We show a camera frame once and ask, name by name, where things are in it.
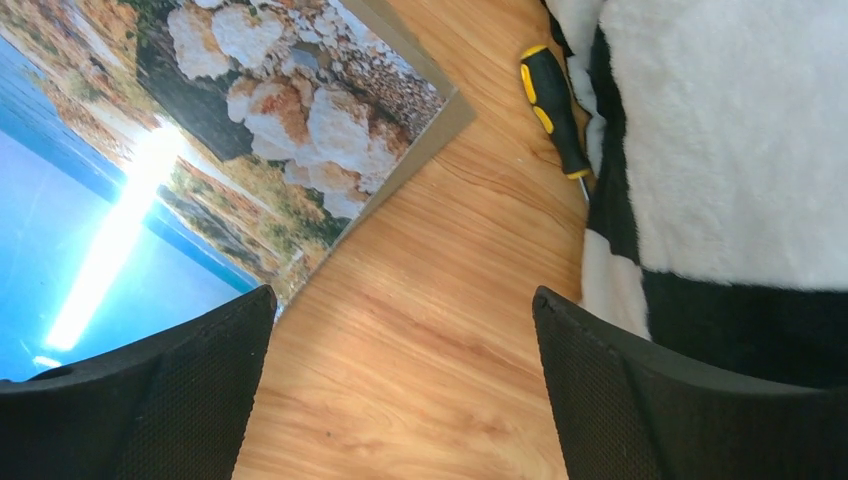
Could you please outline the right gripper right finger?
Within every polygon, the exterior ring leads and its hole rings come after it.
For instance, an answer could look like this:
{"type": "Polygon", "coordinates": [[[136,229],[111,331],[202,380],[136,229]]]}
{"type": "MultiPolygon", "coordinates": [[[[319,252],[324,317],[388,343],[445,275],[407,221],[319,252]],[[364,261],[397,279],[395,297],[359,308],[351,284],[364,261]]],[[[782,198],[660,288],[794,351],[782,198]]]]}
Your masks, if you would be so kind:
{"type": "Polygon", "coordinates": [[[547,287],[532,314],[572,479],[843,479],[847,392],[741,375],[597,318],[547,287]]]}

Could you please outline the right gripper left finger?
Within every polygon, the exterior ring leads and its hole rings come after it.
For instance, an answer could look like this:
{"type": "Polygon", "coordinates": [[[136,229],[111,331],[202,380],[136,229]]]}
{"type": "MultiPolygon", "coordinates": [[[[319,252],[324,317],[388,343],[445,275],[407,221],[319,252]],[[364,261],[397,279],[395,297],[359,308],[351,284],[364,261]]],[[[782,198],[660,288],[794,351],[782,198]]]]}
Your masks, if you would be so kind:
{"type": "Polygon", "coordinates": [[[191,321],[1,384],[5,479],[228,479],[277,313],[258,287],[191,321]]]}

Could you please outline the beach landscape photo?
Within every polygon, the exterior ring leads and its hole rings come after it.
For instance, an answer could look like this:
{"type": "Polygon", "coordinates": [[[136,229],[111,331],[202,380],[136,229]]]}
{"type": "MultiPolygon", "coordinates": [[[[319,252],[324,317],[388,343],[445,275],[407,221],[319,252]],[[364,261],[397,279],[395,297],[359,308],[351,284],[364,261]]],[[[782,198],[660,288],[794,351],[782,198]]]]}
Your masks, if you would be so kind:
{"type": "Polygon", "coordinates": [[[1,5],[1,377],[24,381],[329,256],[311,1],[1,5]]]}

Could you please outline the yellow black screwdriver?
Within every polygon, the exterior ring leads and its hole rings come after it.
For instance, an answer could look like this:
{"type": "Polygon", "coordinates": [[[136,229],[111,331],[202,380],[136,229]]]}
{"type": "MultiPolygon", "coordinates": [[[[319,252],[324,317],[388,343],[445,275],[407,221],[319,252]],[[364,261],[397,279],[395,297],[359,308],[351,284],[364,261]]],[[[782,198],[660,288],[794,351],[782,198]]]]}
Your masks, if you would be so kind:
{"type": "Polygon", "coordinates": [[[554,53],[545,45],[525,50],[520,57],[520,76],[532,111],[559,155],[562,172],[577,182],[589,204],[590,164],[579,143],[569,83],[554,53]]]}

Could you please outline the black white checkered pillow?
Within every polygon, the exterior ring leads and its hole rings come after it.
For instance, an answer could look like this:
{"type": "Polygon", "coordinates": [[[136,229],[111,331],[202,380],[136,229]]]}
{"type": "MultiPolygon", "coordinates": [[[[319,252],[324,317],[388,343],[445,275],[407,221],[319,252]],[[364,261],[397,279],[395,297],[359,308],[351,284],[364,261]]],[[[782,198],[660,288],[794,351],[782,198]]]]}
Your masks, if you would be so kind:
{"type": "Polygon", "coordinates": [[[847,5],[549,1],[596,183],[581,306],[736,373],[847,384],[847,5]]]}

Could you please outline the brown frame backing board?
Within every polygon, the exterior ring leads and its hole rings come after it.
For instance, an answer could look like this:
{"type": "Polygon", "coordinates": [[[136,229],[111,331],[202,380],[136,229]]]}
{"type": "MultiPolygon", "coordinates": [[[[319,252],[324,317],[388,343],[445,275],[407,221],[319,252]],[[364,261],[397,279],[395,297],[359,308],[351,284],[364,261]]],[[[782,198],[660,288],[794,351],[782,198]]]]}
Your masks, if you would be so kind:
{"type": "Polygon", "coordinates": [[[310,141],[287,159],[321,197],[327,255],[474,118],[469,102],[385,1],[311,1],[310,141]]]}

